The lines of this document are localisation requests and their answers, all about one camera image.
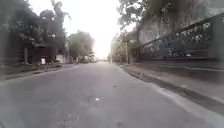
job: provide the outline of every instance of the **concrete wall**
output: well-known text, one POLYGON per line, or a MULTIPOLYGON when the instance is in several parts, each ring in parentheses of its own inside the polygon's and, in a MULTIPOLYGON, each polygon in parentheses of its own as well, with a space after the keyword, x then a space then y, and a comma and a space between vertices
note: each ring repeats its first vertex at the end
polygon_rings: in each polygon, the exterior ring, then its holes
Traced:
POLYGON ((139 33, 141 44, 167 35, 206 18, 224 12, 223 0, 181 0, 178 13, 165 14, 163 18, 146 20, 139 33))

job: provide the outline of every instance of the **road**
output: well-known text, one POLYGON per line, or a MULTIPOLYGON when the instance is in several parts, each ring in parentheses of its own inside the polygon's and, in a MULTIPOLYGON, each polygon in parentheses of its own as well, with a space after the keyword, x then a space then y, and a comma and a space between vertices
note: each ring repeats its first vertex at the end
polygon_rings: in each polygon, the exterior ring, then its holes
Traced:
POLYGON ((108 63, 0 82, 0 128, 221 128, 224 118, 108 63))

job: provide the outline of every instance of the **foliage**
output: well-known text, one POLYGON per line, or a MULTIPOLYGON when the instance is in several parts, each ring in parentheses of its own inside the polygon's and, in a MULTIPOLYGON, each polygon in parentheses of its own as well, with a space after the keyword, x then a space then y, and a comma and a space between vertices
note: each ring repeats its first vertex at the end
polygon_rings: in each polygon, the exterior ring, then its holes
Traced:
MULTIPOLYGON (((119 0, 118 12, 121 17, 118 22, 121 30, 130 24, 141 24, 144 19, 158 17, 162 22, 174 21, 178 18, 179 12, 197 5, 197 0, 119 0)), ((202 5, 198 6, 201 13, 206 13, 202 5)))
POLYGON ((66 41, 63 22, 68 13, 62 11, 61 2, 52 1, 52 6, 53 11, 44 10, 38 16, 31 10, 26 0, 2 0, 0 5, 1 57, 12 55, 13 58, 23 58, 24 48, 28 48, 30 59, 42 55, 54 59, 56 53, 63 52, 66 41), (33 54, 32 52, 39 47, 48 51, 36 51, 33 54))
POLYGON ((114 62, 125 62, 126 61, 126 52, 125 52, 125 43, 115 42, 112 46, 111 57, 114 62))
POLYGON ((93 53, 94 39, 87 32, 78 31, 68 37, 71 56, 88 56, 93 53))

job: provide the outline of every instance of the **overcast sky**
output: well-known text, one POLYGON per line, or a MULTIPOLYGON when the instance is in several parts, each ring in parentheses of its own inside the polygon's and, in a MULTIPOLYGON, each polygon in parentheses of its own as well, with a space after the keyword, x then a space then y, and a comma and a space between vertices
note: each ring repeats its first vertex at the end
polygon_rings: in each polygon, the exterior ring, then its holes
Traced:
MULTIPOLYGON (((38 15, 45 9, 51 9, 51 0, 29 0, 33 11, 38 15)), ((110 43, 119 31, 116 7, 118 0, 61 0, 63 11, 68 12, 72 20, 65 20, 68 34, 77 30, 89 32, 95 39, 94 51, 97 57, 107 57, 110 43)))

